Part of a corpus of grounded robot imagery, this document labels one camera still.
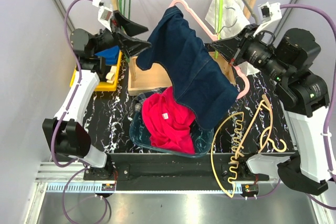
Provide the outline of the red t-shirt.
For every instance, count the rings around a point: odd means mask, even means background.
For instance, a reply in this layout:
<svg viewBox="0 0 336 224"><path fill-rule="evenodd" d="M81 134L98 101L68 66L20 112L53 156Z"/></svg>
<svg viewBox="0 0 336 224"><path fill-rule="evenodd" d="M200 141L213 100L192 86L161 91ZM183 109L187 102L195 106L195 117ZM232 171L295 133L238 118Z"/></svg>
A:
<svg viewBox="0 0 336 224"><path fill-rule="evenodd" d="M152 146L195 154L190 136L190 126L195 120L195 114L175 101L172 87L162 93L155 93L144 101L142 119L151 134Z"/></svg>

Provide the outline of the yellow wavy hanger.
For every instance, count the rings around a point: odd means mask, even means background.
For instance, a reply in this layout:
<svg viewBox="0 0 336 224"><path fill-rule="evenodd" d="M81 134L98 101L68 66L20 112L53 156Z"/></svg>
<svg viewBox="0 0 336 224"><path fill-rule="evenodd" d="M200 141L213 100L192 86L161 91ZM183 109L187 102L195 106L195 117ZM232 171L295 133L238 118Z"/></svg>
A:
<svg viewBox="0 0 336 224"><path fill-rule="evenodd" d="M234 197L234 194L236 192L236 182L235 180L237 179L237 172L236 171L231 171L233 174L234 174L234 177L233 177L233 182L230 182L228 181L230 184L232 184L232 192L230 192L229 190L226 190L221 181L219 180L218 176L217 176L217 172L216 172L216 169L215 169L215 165L214 165L214 158L213 158L213 148L214 148L214 145L215 145L215 140L216 140L216 137L217 137L217 134L219 133L220 129L222 128L222 126L227 122L229 121L230 119L232 119L233 117L236 117L236 116L241 116L241 119L240 120L237 120L237 125L238 127L236 127L234 129L234 132L236 134L236 136L234 137L234 143L236 143L235 146L233 146L233 149L232 149L232 152L233 154L235 155L236 153L239 152L239 149L238 149L238 146L239 146L239 140L242 138L242 128L243 128L243 121L244 121L244 112L236 112L230 116L228 116L218 127L217 127L217 130L216 132L214 133L214 137L213 137L213 141L212 141L212 144L211 144L211 149L210 149L210 159L211 159L211 167L212 167L212 171L213 171L213 175L215 177L215 180L218 184L218 186L220 187L220 189L222 190L222 192L224 192L229 198L233 198ZM237 161L237 157L235 156L232 156L230 158L231 162L233 162L233 164L236 164L236 167L234 167L234 169L237 169L239 167L239 162Z"/></svg>

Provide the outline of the pink plastic hanger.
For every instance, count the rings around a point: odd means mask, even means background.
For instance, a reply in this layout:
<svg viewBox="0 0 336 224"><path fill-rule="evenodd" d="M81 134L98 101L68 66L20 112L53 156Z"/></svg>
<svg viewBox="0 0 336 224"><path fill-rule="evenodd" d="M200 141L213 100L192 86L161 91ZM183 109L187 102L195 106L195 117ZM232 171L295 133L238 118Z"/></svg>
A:
<svg viewBox="0 0 336 224"><path fill-rule="evenodd" d="M187 2L185 0L172 0L172 2L170 3L169 7L175 6L176 4L182 4L182 6L184 7L184 9L191 14L191 16L195 19L195 21L200 25L200 27L202 28L203 31L206 32L207 36L212 40L212 41L216 41L217 40L217 36L215 34L213 34L208 27L204 24L204 22L198 17L198 15L189 7L189 5L187 4ZM224 58L223 59L215 59L214 58L214 54L212 54L212 57L214 59L214 61L217 62L217 64L219 65L222 73L226 76L226 78L229 80L229 82L232 85L235 85L236 82L234 80L234 74L233 74L233 69L236 71L237 75L243 80L244 82L244 89L239 93L237 99L241 99L242 97L244 97L249 89L250 89L250 83L248 78L246 77L246 75L244 73L242 73L240 67L238 66L231 66Z"/></svg>

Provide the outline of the navy denim skirt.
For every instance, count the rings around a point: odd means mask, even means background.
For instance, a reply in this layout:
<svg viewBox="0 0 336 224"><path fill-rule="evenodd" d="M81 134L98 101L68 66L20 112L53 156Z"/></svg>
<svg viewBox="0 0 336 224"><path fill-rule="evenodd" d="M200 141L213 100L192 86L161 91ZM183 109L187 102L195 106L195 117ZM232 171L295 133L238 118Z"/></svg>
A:
<svg viewBox="0 0 336 224"><path fill-rule="evenodd" d="M169 75L175 101L194 112L202 129L213 129L239 92L177 6L165 11L148 41L152 47L140 53L136 65L149 70L154 63L160 64Z"/></svg>

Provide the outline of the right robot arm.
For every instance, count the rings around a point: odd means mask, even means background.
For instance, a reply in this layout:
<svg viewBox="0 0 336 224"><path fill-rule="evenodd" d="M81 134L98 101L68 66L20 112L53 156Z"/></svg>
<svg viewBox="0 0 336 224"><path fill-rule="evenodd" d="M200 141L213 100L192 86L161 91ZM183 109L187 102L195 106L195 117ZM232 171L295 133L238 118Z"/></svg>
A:
<svg viewBox="0 0 336 224"><path fill-rule="evenodd" d="M326 82L309 68L321 51L313 34L291 28L279 45L262 41L265 31L247 25L238 35L214 41L210 46L237 66L248 62L276 82L276 93L292 120L300 154L277 164L277 173L284 184L296 191L318 196L328 189L329 175L322 172L325 158L317 154L317 137L313 117L322 115L329 106Z"/></svg>

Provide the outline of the navy plaid skirt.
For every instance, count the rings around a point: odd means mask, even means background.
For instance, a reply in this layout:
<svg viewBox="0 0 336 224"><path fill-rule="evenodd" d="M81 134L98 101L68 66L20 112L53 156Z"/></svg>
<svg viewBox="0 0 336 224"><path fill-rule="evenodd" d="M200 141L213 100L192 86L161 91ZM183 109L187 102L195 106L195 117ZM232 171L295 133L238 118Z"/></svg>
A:
<svg viewBox="0 0 336 224"><path fill-rule="evenodd" d="M155 88L148 92L140 93L135 98L135 112L141 112L142 106L147 98L156 93L163 93L166 88Z"/></svg>

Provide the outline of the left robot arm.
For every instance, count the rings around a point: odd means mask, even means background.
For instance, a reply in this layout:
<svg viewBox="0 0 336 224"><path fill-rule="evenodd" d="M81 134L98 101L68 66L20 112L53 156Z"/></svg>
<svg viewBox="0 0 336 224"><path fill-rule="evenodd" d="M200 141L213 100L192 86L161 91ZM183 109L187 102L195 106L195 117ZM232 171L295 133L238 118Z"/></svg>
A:
<svg viewBox="0 0 336 224"><path fill-rule="evenodd" d="M95 88L105 77L105 59L97 53L118 46L120 52L131 58L151 47L148 41L136 36L149 29L124 17L118 10L106 11L98 16L105 29L93 35L84 29L75 29L70 35L70 46L77 60L75 84L59 111L52 119L42 124L51 155L55 164L62 167L56 156L80 161L87 167L95 168L95 174L103 180L113 175L106 153L91 143L83 128L84 112Z"/></svg>

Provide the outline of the white quilted garment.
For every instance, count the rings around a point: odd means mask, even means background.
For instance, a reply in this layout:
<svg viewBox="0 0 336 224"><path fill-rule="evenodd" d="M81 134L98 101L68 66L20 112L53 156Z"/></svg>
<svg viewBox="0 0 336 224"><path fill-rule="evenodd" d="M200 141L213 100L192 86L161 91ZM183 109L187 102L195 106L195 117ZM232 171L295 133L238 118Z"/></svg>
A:
<svg viewBox="0 0 336 224"><path fill-rule="evenodd" d="M243 14L244 3L242 0L223 0L222 28L220 39L237 35L242 29L249 25L249 20ZM215 29L215 0L212 0L205 20Z"/></svg>

